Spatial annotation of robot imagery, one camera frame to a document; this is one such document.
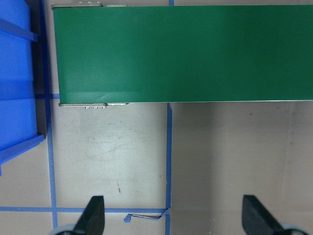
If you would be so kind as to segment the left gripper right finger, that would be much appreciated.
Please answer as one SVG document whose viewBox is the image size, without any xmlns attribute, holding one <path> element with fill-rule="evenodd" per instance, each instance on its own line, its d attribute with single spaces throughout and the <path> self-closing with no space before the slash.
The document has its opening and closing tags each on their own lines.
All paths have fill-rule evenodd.
<svg viewBox="0 0 313 235">
<path fill-rule="evenodd" d="M 243 196 L 242 227 L 246 235 L 274 235 L 284 230 L 254 195 Z"/>
</svg>

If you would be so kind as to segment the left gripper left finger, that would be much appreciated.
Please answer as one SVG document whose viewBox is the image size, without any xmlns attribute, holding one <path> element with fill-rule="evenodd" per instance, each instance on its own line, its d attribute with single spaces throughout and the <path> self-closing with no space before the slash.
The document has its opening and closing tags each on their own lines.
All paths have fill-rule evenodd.
<svg viewBox="0 0 313 235">
<path fill-rule="evenodd" d="M 75 235 L 102 235 L 105 227 L 104 197 L 93 196 L 73 228 Z"/>
</svg>

